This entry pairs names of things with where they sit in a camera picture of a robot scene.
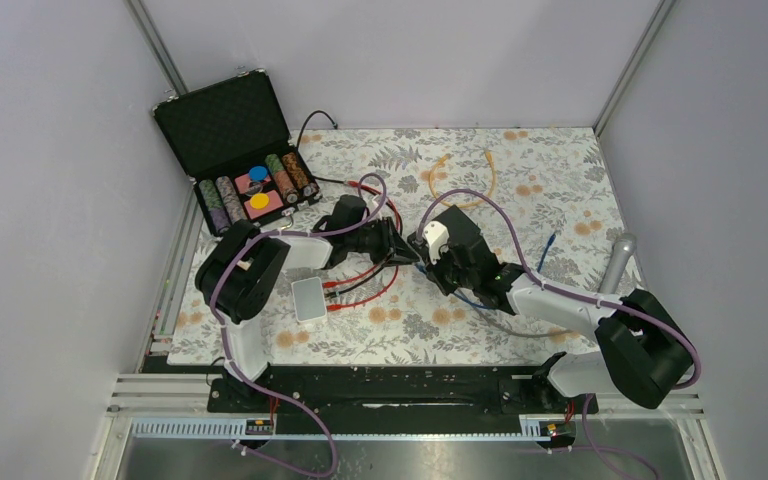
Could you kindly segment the white router box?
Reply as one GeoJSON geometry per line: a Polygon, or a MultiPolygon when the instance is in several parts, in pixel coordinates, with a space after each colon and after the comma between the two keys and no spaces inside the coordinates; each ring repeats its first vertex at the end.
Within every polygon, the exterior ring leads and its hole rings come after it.
{"type": "Polygon", "coordinates": [[[296,321],[299,324],[322,322],[328,310],[322,279],[310,277],[291,283],[296,321]]]}

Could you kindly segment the silver microphone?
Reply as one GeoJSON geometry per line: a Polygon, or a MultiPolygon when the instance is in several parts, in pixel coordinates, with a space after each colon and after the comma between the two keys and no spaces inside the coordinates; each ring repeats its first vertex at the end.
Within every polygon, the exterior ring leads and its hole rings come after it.
{"type": "Polygon", "coordinates": [[[625,232],[613,243],[611,254],[598,292],[601,294],[614,294],[620,285],[625,268],[636,251],[637,238],[635,235],[625,232]]]}

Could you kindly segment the black network switch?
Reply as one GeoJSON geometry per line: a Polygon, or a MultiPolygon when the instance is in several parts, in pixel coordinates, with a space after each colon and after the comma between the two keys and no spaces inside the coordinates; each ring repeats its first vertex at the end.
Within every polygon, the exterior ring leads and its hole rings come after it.
{"type": "Polygon", "coordinates": [[[426,264],[436,265],[447,261],[465,265],[488,252],[480,228],[459,207],[449,207],[428,222],[408,236],[408,243],[426,264]],[[441,258],[436,263],[430,261],[427,246],[422,238],[423,227],[430,221],[439,221],[449,230],[448,244],[443,248],[441,258]]]}

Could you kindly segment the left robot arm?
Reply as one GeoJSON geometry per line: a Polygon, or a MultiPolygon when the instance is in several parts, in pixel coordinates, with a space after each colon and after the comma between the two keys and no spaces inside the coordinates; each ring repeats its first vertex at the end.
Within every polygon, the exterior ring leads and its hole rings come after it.
{"type": "Polygon", "coordinates": [[[199,267],[195,288],[216,315],[224,367],[236,380],[232,398],[248,411],[269,401],[259,377],[269,360],[261,339],[260,313],[279,276],[294,269],[327,270],[350,253],[366,254],[374,268],[410,265],[418,254],[401,237],[395,220],[374,219],[380,208],[343,195],[311,232],[261,231],[248,221],[230,227],[199,267]]]}

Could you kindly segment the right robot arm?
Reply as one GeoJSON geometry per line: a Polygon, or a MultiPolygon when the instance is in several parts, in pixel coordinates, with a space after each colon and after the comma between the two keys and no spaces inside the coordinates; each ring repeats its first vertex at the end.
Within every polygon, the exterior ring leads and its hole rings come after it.
{"type": "Polygon", "coordinates": [[[573,397],[599,393],[619,393],[655,409],[701,374],[696,348],[648,291],[620,296],[550,281],[524,265],[498,261],[483,239],[440,246],[422,241],[419,251],[428,278],[443,293],[466,288],[491,309],[548,321],[597,344],[595,352],[559,353],[541,365],[533,396],[543,410],[557,412],[573,397]]]}

